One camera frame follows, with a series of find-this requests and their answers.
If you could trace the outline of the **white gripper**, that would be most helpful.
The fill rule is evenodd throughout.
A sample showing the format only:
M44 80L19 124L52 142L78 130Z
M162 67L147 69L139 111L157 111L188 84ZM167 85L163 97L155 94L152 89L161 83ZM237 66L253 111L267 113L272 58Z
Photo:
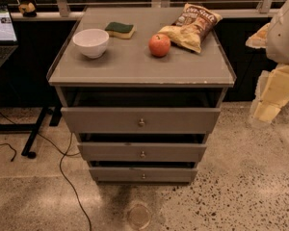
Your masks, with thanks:
M260 102L251 102L251 117L263 122L271 123L279 114L280 108L289 102L289 65L278 64L269 73L269 77L263 92L260 95Z

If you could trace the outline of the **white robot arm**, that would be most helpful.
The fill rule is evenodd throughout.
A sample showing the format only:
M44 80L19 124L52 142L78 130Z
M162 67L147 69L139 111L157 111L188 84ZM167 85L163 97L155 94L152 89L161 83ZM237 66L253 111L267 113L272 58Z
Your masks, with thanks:
M246 46L263 48L267 58L276 63L274 70L261 72L250 107L252 122L270 124L289 102L289 0L247 39Z

